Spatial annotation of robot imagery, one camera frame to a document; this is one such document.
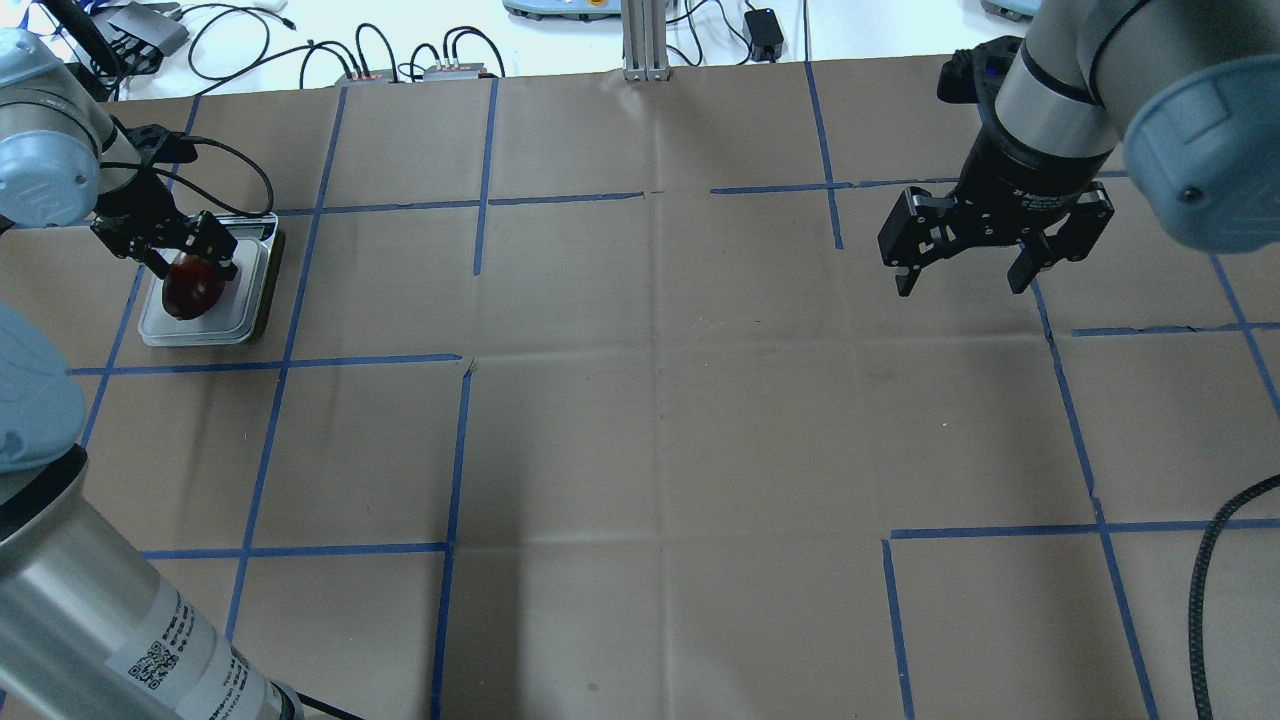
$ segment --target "grid line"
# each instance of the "grid line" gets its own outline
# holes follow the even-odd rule
[[[1249,354],[1253,355],[1253,364],[1258,366],[1258,375],[1262,377],[1262,384],[1267,388],[1271,407],[1276,415],[1280,415],[1280,393],[1276,393],[1276,386],[1271,380],[1271,370],[1267,368],[1266,359],[1262,357],[1262,348],[1258,347],[1258,340],[1253,337],[1249,320],[1244,316],[1244,307],[1240,306],[1240,300],[1235,296],[1235,290],[1231,288],[1231,281],[1226,277],[1226,268],[1222,266],[1222,261],[1219,260],[1217,255],[1210,255],[1208,259],[1213,264],[1213,272],[1217,273],[1217,279],[1222,284],[1226,301],[1231,305],[1231,311],[1235,313],[1235,319],[1244,333],[1244,342],[1249,346]]]
[[[444,697],[444,659],[445,641],[449,630],[449,601],[453,596],[454,547],[458,539],[458,507],[462,502],[462,468],[467,447],[467,416],[471,409],[471,377],[475,363],[462,375],[462,392],[458,397],[458,430],[453,445],[453,488],[449,493],[449,525],[444,536],[444,568],[440,573],[440,600],[435,619],[435,659],[431,664],[431,720],[440,720]]]
[[[915,720],[915,698],[911,694],[911,674],[906,665],[906,639],[902,635],[902,609],[897,602],[897,573],[893,570],[893,548],[887,539],[881,541],[884,555],[884,589],[888,593],[890,628],[893,632],[893,656],[897,659],[897,682],[902,693],[902,716]]]
[[[476,218],[476,254],[471,274],[479,275],[484,265],[484,225],[489,217],[489,173],[493,169],[493,132],[498,118],[498,78],[489,81],[489,115],[484,131],[484,165],[480,168],[480,213]]]
[[[818,128],[818,147],[822,150],[822,176],[827,183],[827,209],[831,211],[831,233],[836,238],[836,250],[845,249],[845,236],[840,228],[840,208],[836,206],[835,178],[831,172],[831,151],[827,149],[827,124],[822,120],[822,101],[818,99],[818,82],[813,77],[813,63],[804,63],[805,79],[809,82],[809,101],[813,104],[813,120]]]
[[[262,455],[259,460],[257,478],[253,483],[253,496],[250,501],[248,518],[244,521],[244,539],[241,544],[239,562],[236,568],[236,584],[232,589],[230,609],[227,614],[227,639],[236,635],[236,623],[239,619],[241,597],[244,592],[244,575],[248,571],[250,550],[253,546],[253,533],[257,529],[257,515],[262,503],[262,491],[266,486],[266,473],[271,464],[271,450],[275,445],[275,430],[280,419],[280,405],[284,401],[284,388],[289,379],[289,361],[293,359],[293,345],[297,340],[298,320],[302,316],[302,302],[306,297],[307,275],[311,270],[311,258],[315,252],[316,233],[320,225],[320,209],[324,208],[325,192],[329,186],[329,176],[333,170],[333,158],[338,149],[338,137],[342,131],[342,114],[347,106],[347,88],[338,92],[338,108],[334,111],[333,131],[329,137],[329,149],[325,155],[324,172],[320,176],[320,187],[316,192],[315,211],[311,214],[311,228],[307,232],[307,243],[302,255],[302,268],[298,273],[298,290],[293,300],[293,313],[289,318],[289,332],[284,340],[284,356],[275,383],[275,396],[271,400],[271,415],[266,425],[266,439],[262,443]]]
[[[1147,708],[1148,719],[1158,720],[1160,712],[1156,710],[1156,696],[1151,689],[1147,662],[1143,660],[1142,646],[1138,642],[1138,630],[1134,628],[1133,616],[1129,611],[1129,598],[1124,589],[1124,578],[1120,575],[1115,548],[1111,546],[1111,533],[1106,527],[1107,519],[1102,511],[1102,502],[1094,496],[1093,464],[1089,461],[1089,452],[1084,446],[1084,433],[1080,430],[1080,419],[1075,413],[1075,401],[1071,398],[1071,386],[1068,383],[1066,372],[1062,369],[1062,355],[1059,352],[1057,341],[1053,338],[1053,325],[1050,323],[1048,307],[1044,305],[1044,293],[1041,291],[1039,282],[1032,281],[1032,291],[1036,295],[1036,306],[1044,329],[1044,341],[1048,343],[1050,355],[1053,357],[1053,374],[1057,375],[1059,393],[1062,396],[1062,409],[1066,411],[1068,424],[1071,428],[1071,438],[1075,442],[1080,473],[1084,475],[1084,483],[1089,491],[1089,501],[1093,505],[1094,520],[1098,525],[1098,539],[1102,543],[1107,573],[1111,575],[1111,589],[1115,592],[1116,607],[1120,611],[1120,623],[1124,625],[1125,641],[1129,643],[1129,655],[1133,660],[1134,674],[1138,676],[1142,702]]]

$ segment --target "blue tape line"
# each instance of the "blue tape line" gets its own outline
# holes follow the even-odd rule
[[[370,357],[317,357],[315,360],[291,360],[291,368],[333,368],[338,365],[406,365],[420,363],[457,363],[461,355],[448,352],[436,355],[384,355]]]
[[[1062,355],[1059,352],[1057,341],[1053,338],[1053,325],[1048,319],[1048,307],[1044,305],[1044,293],[1041,292],[1039,282],[1032,281],[1032,291],[1036,293],[1036,307],[1039,310],[1041,324],[1044,331],[1044,341],[1048,342],[1050,354],[1053,356],[1053,373],[1057,375],[1059,392],[1062,396],[1062,407],[1066,410],[1066,420],[1071,427],[1071,439],[1075,442],[1075,452],[1079,456],[1080,473],[1084,475],[1084,484],[1089,491],[1089,502],[1093,505],[1093,516],[1097,523],[1098,538],[1102,541],[1102,552],[1106,556],[1107,573],[1111,575],[1111,589],[1116,596],[1116,606],[1120,610],[1120,621],[1124,625],[1125,639],[1129,642],[1129,655],[1133,659],[1133,669],[1138,676],[1138,687],[1142,689],[1142,701],[1147,707],[1149,720],[1158,720],[1156,711],[1156,697],[1151,692],[1151,679],[1147,676],[1147,664],[1142,659],[1142,647],[1138,644],[1138,632],[1133,626],[1133,618],[1129,612],[1129,598],[1124,591],[1124,580],[1120,578],[1120,566],[1116,562],[1115,550],[1111,547],[1111,534],[1107,532],[1106,515],[1102,512],[1102,503],[1093,495],[1094,477],[1089,454],[1084,447],[1084,436],[1080,432],[1080,420],[1075,413],[1075,402],[1071,400],[1071,387],[1066,382],[1066,373],[1062,370]]]
[[[184,373],[232,373],[238,370],[279,370],[283,363],[268,360],[262,363],[209,363],[205,365],[155,365],[128,366],[106,370],[109,375],[173,375]]]
[[[1102,541],[1102,553],[1107,560],[1107,573],[1111,575],[1111,587],[1115,589],[1116,605],[1120,609],[1120,623],[1124,625],[1124,637],[1129,642],[1129,656],[1133,659],[1133,669],[1138,675],[1138,688],[1142,691],[1142,702],[1147,707],[1149,720],[1160,720],[1160,711],[1156,708],[1156,694],[1151,689],[1151,679],[1147,676],[1147,662],[1142,657],[1142,647],[1138,644],[1138,630],[1133,625],[1133,614],[1129,611],[1129,597],[1124,589],[1124,579],[1120,577],[1120,564],[1116,562],[1116,551],[1111,544],[1111,533],[1107,530],[1107,518],[1102,512],[1102,502],[1089,498],[1093,502],[1093,515],[1098,521],[1098,539]]]
[[[911,178],[896,181],[861,181],[854,183],[854,190],[867,190],[869,187],[884,187],[887,184],[943,184],[960,182],[960,178]]]
[[[471,274],[479,275],[484,265],[484,225],[489,218],[489,170],[493,164],[493,128],[498,117],[498,79],[489,81],[489,118],[485,120],[484,165],[480,168],[480,214],[476,218],[476,255]]]
[[[818,128],[818,147],[822,150],[822,176],[829,186],[835,182],[831,173],[831,151],[827,147],[827,126],[822,120],[822,102],[818,100],[818,82],[813,77],[813,63],[804,63],[805,79],[809,82],[809,101],[813,102],[813,120]],[[836,250],[845,249],[845,234],[840,228],[840,208],[836,206],[835,188],[827,188],[827,208],[831,211],[831,234],[836,241]]]
[[[241,543],[239,564],[236,568],[236,585],[232,589],[232,605],[227,614],[227,639],[236,635],[236,623],[239,619],[241,596],[244,592],[244,575],[248,571],[250,550],[253,546],[253,533],[257,529],[257,515],[262,503],[262,488],[266,486],[266,471],[271,462],[271,448],[275,445],[275,429],[280,419],[280,405],[284,401],[284,386],[289,379],[289,360],[293,357],[293,345],[297,341],[298,320],[302,316],[302,300],[306,296],[307,277],[311,272],[311,258],[315,255],[316,232],[320,228],[320,209],[324,208],[329,176],[333,172],[333,158],[338,150],[338,136],[342,132],[342,114],[347,108],[347,88],[338,92],[338,108],[334,111],[333,132],[329,136],[329,149],[325,154],[324,172],[320,174],[320,188],[311,213],[311,228],[307,232],[307,245],[302,252],[302,266],[298,272],[298,290],[293,297],[293,313],[289,316],[289,332],[284,340],[279,379],[275,382],[275,397],[271,400],[271,416],[266,424],[266,438],[262,442],[262,455],[259,460],[257,479],[253,483],[253,497],[250,501],[248,519],[244,523],[244,538]]]
[[[840,227],[840,208],[836,206],[836,191],[827,191],[827,208],[831,210],[831,233],[836,237],[836,250],[845,249],[845,233]]]
[[[1114,523],[1107,525],[1111,533],[1178,533],[1178,532],[1203,532],[1208,527],[1208,520],[1156,520],[1148,523]],[[1228,520],[1226,527],[1233,530],[1275,530],[1280,529],[1280,518],[1240,518]]]
[[[1183,333],[1225,333],[1240,332],[1239,323],[1198,328],[1194,325],[1152,325],[1149,328],[1084,328],[1071,331],[1071,337],[1126,337],[1135,334],[1183,334]]]
[[[431,720],[440,720],[444,689],[444,648],[449,630],[449,600],[453,596],[453,555],[458,539],[458,507],[462,501],[462,468],[467,447],[467,415],[471,407],[471,377],[475,366],[462,375],[458,400],[458,433],[453,443],[453,492],[449,497],[449,529],[445,534],[444,571],[440,577],[440,605],[435,618],[435,662],[431,667]]]
[[[607,200],[631,200],[632,197],[644,197],[644,192],[604,192],[595,195],[547,195],[541,197],[499,197],[497,200],[490,200],[489,205],[550,205],[558,202],[600,202]]]
[[[1253,331],[1249,328],[1249,320],[1244,316],[1244,307],[1240,305],[1240,300],[1235,296],[1235,290],[1231,288],[1231,281],[1226,277],[1226,268],[1222,266],[1222,261],[1219,260],[1217,255],[1210,255],[1210,261],[1213,264],[1213,272],[1217,273],[1217,279],[1222,284],[1222,292],[1226,293],[1226,301],[1231,304],[1231,311],[1235,313],[1235,319],[1244,328],[1244,342],[1249,345],[1249,354],[1253,355],[1253,364],[1258,366],[1258,375],[1262,377],[1262,384],[1267,388],[1267,397],[1271,398],[1271,407],[1275,410],[1276,415],[1280,415],[1280,393],[1276,392],[1276,386],[1271,380],[1271,370],[1267,369],[1267,361],[1262,357],[1262,348],[1258,347],[1258,341],[1253,337]]]
[[[314,547],[255,547],[252,557],[334,557],[339,555],[410,555],[444,552],[443,542],[402,542],[380,544],[320,544]]]
[[[88,418],[84,420],[84,432],[81,434],[81,447],[88,448],[88,441],[93,437],[93,425],[97,424],[97,414],[102,409],[102,398],[106,396],[106,383],[111,379],[111,368],[120,355],[120,345],[124,342],[124,333],[129,328],[129,319],[133,316],[133,304],[138,299],[138,288],[142,287],[142,265],[133,273],[133,287],[129,288],[129,299],[124,301],[124,313],[120,315],[120,324],[115,328],[115,340],[111,341],[111,351],[106,356],[106,366],[102,379],[97,383],[97,393],[93,395],[93,404],[90,405]]]
[[[232,560],[238,559],[239,556],[241,551],[230,547],[142,551],[142,557],[146,557],[147,560]]]
[[[392,210],[443,210],[449,208],[476,208],[479,200],[439,200],[435,202],[385,202],[381,205],[340,205],[325,208],[321,215],[342,215],[344,213],[389,213]]]
[[[818,82],[813,77],[813,63],[805,60],[805,79],[809,82],[809,101],[813,104],[813,119],[818,127],[818,147],[822,150],[822,177],[832,182],[831,152],[827,149],[827,126],[822,122],[822,102],[818,100]]]
[[[989,528],[908,528],[890,533],[891,539],[938,539],[938,538],[1015,538],[1043,536],[1085,536],[1098,532],[1094,524],[1088,525],[1011,525]]]
[[[713,187],[712,195],[758,195],[767,192],[812,192],[815,190],[849,190],[851,182],[812,182],[805,184],[758,184],[750,187]]]
[[[888,592],[888,621],[893,628],[893,655],[897,656],[897,683],[902,691],[902,715],[915,720],[915,700],[911,697],[911,674],[906,666],[906,641],[902,638],[902,610],[897,603],[897,575],[893,573],[893,551],[888,541],[881,541],[884,552],[884,588]]]
[[[1075,454],[1080,461],[1080,473],[1084,475],[1084,487],[1093,497],[1093,464],[1089,454],[1084,448],[1084,433],[1080,430],[1080,420],[1075,414],[1075,401],[1071,400],[1071,388],[1066,383],[1066,373],[1062,370],[1062,355],[1059,352],[1057,341],[1053,340],[1053,327],[1048,322],[1048,309],[1044,306],[1044,293],[1041,292],[1039,282],[1032,281],[1032,292],[1036,295],[1036,307],[1039,310],[1041,327],[1044,331],[1044,340],[1048,342],[1050,354],[1053,356],[1053,374],[1057,377],[1057,389],[1062,396],[1062,407],[1066,410],[1066,420],[1071,428],[1071,441],[1075,442]]]

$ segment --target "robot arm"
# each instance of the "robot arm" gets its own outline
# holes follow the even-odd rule
[[[1120,136],[1130,177],[1179,242],[1244,252],[1280,241],[1272,0],[1046,0],[1025,41],[956,53],[938,97],[975,102],[982,129],[951,193],[906,190],[881,229],[901,296],[969,247],[1021,246],[1014,292],[1083,260],[1114,214],[1094,177]]]
[[[151,169],[195,159],[182,133],[122,127],[35,35],[0,29],[0,214],[58,227],[96,211],[91,228],[115,256],[163,279],[169,263],[156,250],[177,249],[229,281],[236,238],[210,213],[179,213]]]

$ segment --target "apple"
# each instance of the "apple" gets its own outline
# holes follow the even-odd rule
[[[164,310],[179,320],[198,318],[218,304],[225,287],[227,281],[212,263],[195,255],[178,255],[161,287]]]

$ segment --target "black braided cable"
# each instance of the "black braided cable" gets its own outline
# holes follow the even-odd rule
[[[1257,497],[1280,487],[1280,475],[1270,477],[1236,495],[1213,515],[1204,528],[1199,552],[1196,553],[1196,568],[1192,570],[1192,592],[1187,609],[1187,642],[1190,646],[1192,693],[1196,697],[1196,716],[1199,720],[1213,720],[1213,708],[1208,701],[1208,678],[1204,675],[1204,582],[1208,579],[1208,561],[1213,556],[1213,546],[1226,527],[1226,521],[1236,510]]]

